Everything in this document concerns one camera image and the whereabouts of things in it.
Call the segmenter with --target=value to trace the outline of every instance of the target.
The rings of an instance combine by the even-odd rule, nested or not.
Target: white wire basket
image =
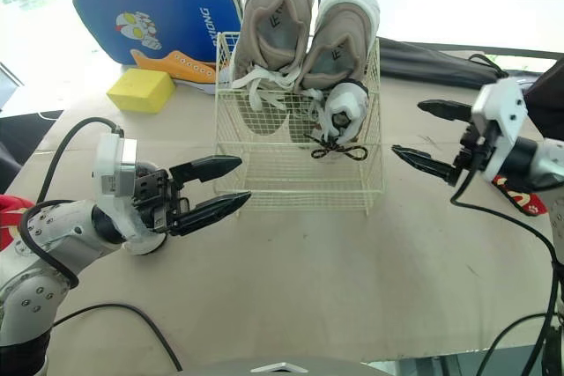
[[[218,37],[216,152],[238,156],[242,164],[215,180],[216,193],[251,191],[244,210],[364,210],[368,213],[383,192],[378,40],[370,52],[363,82],[368,88],[368,115],[358,139],[352,143],[366,148],[367,157],[357,161],[336,151],[320,159],[312,158],[312,151],[322,147],[300,137],[312,132],[312,123],[297,119],[291,108],[273,109],[276,119],[271,119],[272,115],[255,113],[245,107],[249,103],[248,92],[231,89],[223,81],[228,79],[229,61],[238,36],[238,33],[222,33]],[[269,92],[286,100],[295,99],[295,94],[290,92]]]

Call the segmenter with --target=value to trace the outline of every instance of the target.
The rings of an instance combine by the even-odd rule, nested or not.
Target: beige table surface
[[[401,162],[391,144],[452,160],[464,130],[424,114],[418,101],[472,103],[477,92],[384,79],[382,132],[386,192],[362,212],[242,212],[157,254],[123,251],[86,269],[63,316],[102,301],[140,306],[162,327],[185,368],[223,359],[317,355],[355,361],[483,349],[512,320],[545,309],[551,269],[545,248],[499,220],[449,205],[453,188]],[[87,116],[120,123],[138,156],[172,166],[213,152],[213,97],[179,87],[157,115],[120,112],[92,89],[63,113],[10,193],[34,199],[64,134]],[[94,148],[102,126],[80,132],[48,198],[92,198]],[[526,136],[539,138],[530,125]],[[211,184],[191,183],[197,202]],[[550,233],[545,217],[520,215],[481,179],[465,199]],[[506,345],[533,343],[538,324]],[[49,348],[56,375],[163,375],[172,365],[139,319],[103,310],[56,328]]]

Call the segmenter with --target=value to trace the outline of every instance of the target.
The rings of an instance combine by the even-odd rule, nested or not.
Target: shoe insole
[[[334,48],[324,49],[309,73],[335,75],[345,71],[348,74],[354,70],[354,64],[353,55],[347,44],[342,43]]]
[[[282,2],[271,15],[259,21],[258,32],[273,48],[295,50],[300,26],[292,19],[286,3]]]

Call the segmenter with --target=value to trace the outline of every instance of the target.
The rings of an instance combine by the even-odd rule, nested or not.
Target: red object
[[[0,195],[0,251],[14,240],[22,215],[32,206],[33,203],[23,198]]]
[[[518,193],[505,186],[507,178],[497,175],[492,183],[497,187],[508,200],[527,216],[544,215],[547,210],[538,195],[534,193]]]

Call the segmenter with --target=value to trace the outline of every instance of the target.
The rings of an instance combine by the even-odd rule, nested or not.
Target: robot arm
[[[211,156],[170,170],[140,174],[137,143],[102,137],[93,172],[96,202],[47,201],[29,209],[20,240],[0,252],[0,373],[47,371],[46,349],[56,311],[77,275],[122,244],[146,254],[165,237],[186,235],[238,210],[250,193],[223,195],[193,210],[181,197],[186,181],[208,181],[235,169],[239,158]]]
[[[460,144],[463,146],[452,164],[431,158],[424,151],[394,145],[392,150],[413,167],[444,179],[455,186],[461,172],[481,172],[491,181],[496,175],[506,177],[505,185],[517,192],[536,192],[549,210],[553,228],[553,247],[556,260],[553,267],[564,283],[564,142],[545,139],[542,142],[519,137],[527,116],[527,109],[518,84],[502,79],[485,85],[472,107],[446,100],[427,100],[419,108],[447,120],[468,122]],[[558,303],[564,315],[564,304]],[[564,343],[562,328],[547,338],[544,374],[562,374]]]

